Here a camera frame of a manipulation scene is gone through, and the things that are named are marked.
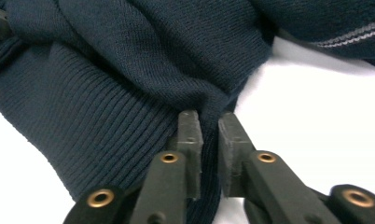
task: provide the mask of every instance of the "navy sweater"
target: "navy sweater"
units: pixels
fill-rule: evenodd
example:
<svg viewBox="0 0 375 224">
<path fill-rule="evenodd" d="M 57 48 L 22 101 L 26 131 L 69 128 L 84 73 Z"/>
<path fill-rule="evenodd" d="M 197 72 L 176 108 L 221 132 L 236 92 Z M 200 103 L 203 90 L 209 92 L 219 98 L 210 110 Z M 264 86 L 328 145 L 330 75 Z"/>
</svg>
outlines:
<svg viewBox="0 0 375 224">
<path fill-rule="evenodd" d="M 145 178 L 200 113 L 201 199 L 187 223 L 210 223 L 220 188 L 216 124 L 271 54 L 277 28 L 311 46 L 375 64 L 375 0 L 0 1 L 14 36 L 0 41 L 0 111 L 77 199 Z"/>
</svg>

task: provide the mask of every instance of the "ribbed knit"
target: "ribbed knit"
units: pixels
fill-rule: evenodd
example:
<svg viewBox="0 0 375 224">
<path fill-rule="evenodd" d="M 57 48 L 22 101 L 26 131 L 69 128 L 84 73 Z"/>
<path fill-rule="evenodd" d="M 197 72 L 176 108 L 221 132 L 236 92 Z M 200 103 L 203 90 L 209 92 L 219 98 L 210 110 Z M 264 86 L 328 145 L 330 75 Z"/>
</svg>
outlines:
<svg viewBox="0 0 375 224">
<path fill-rule="evenodd" d="M 0 41 L 0 111 L 74 199 L 94 186 L 142 181 L 176 134 L 178 113 L 199 111 L 193 224 L 214 218 L 217 120 L 270 56 L 274 23 L 375 64 L 375 1 L 14 0 L 0 8 L 15 35 Z"/>
</svg>

